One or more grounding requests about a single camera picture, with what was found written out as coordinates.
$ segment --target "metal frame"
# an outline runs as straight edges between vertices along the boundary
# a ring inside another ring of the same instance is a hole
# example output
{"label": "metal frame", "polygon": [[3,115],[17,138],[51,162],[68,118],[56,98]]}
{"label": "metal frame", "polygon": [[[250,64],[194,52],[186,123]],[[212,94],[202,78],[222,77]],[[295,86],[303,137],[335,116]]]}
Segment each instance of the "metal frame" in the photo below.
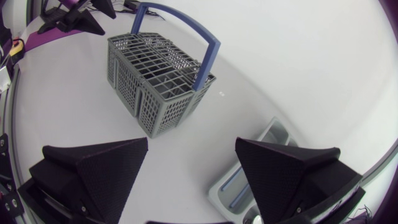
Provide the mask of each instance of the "metal frame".
{"label": "metal frame", "polygon": [[[14,76],[11,81],[11,85],[7,92],[4,92],[2,94],[2,97],[0,98],[0,106],[3,108],[3,116],[2,116],[2,125],[0,128],[1,134],[6,133],[9,137],[9,156],[10,156],[10,162],[11,162],[11,169],[12,169],[12,176],[14,179],[14,183],[17,188],[21,186],[21,168],[19,167],[19,162],[18,161],[18,156],[17,156],[17,151],[16,151],[16,142],[15,142],[15,116],[14,116],[14,107],[15,107],[15,95],[16,95],[16,89],[17,89],[17,84],[19,81],[19,66],[16,65],[14,67]],[[25,213],[19,217],[16,217],[16,222],[18,224],[20,223],[32,223],[32,220],[35,220],[33,218],[33,215],[31,211],[29,210],[28,206],[25,204],[25,202],[21,199],[22,205],[25,209]]]}
{"label": "metal frame", "polygon": [[398,139],[391,146],[391,148],[385,153],[385,155],[374,164],[366,173],[363,175],[363,180],[361,183],[361,187],[368,184],[373,180],[394,158],[394,156],[398,153]]}

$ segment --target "white wall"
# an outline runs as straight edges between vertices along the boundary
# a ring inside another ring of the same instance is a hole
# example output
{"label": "white wall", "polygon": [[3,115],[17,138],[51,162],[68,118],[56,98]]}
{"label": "white wall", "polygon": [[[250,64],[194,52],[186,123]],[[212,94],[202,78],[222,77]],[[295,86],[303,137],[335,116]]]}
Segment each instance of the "white wall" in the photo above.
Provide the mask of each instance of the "white wall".
{"label": "white wall", "polygon": [[398,137],[398,46],[378,1],[153,2],[214,33],[220,55],[271,98],[310,147],[340,147],[341,160],[363,174]]}

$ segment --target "cable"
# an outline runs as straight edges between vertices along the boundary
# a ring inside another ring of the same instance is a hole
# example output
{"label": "cable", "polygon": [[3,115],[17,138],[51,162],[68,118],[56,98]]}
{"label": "cable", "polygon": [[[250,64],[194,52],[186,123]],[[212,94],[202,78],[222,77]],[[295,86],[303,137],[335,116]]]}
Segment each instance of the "cable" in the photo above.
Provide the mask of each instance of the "cable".
{"label": "cable", "polygon": [[[360,215],[358,217],[355,217],[356,212],[358,210],[365,210],[366,211],[366,215]],[[354,216],[354,218],[347,218],[347,219],[349,219],[349,220],[365,220],[365,223],[368,223],[368,221],[370,221],[372,219],[372,211],[366,205],[364,205],[364,208],[357,209],[353,216]]]}
{"label": "cable", "polygon": [[[87,8],[90,10],[90,12],[91,12],[91,11],[98,11],[97,9],[94,9],[94,8],[92,8],[92,7],[87,7]],[[137,11],[133,11],[133,10],[130,10],[130,9],[123,9],[123,10],[121,10],[121,11],[115,10],[115,12],[119,12],[119,13],[130,13],[130,14],[136,14],[136,13],[137,13]],[[159,15],[158,13],[156,13],[156,12],[147,10],[147,11],[145,12],[145,14],[148,15],[148,16],[157,16],[157,17],[160,17],[160,18],[162,18],[162,19],[165,21],[165,19],[164,19],[161,15]]]}

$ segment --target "gray plastic basket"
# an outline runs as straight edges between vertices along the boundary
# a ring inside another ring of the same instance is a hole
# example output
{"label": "gray plastic basket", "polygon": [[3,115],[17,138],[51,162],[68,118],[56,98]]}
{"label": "gray plastic basket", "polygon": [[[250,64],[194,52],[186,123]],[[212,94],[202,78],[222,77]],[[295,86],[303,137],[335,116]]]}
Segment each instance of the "gray plastic basket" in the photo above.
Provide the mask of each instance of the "gray plastic basket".
{"label": "gray plastic basket", "polygon": [[[202,31],[206,40],[211,38],[202,65],[157,33],[138,34],[142,12],[148,7],[183,18],[195,30]],[[179,125],[195,110],[216,79],[209,71],[220,43],[204,27],[187,18],[167,6],[141,3],[132,33],[108,39],[108,81],[151,138]]]}

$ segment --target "screw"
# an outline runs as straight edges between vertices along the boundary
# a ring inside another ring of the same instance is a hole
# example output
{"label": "screw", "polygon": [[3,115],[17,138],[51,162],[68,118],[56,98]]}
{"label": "screw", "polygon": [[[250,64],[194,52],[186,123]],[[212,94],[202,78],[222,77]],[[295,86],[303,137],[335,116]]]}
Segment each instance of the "screw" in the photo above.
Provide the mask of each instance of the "screw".
{"label": "screw", "polygon": [[14,207],[18,207],[18,204],[17,204],[17,201],[15,200],[15,199],[12,199],[12,205],[14,206]]}

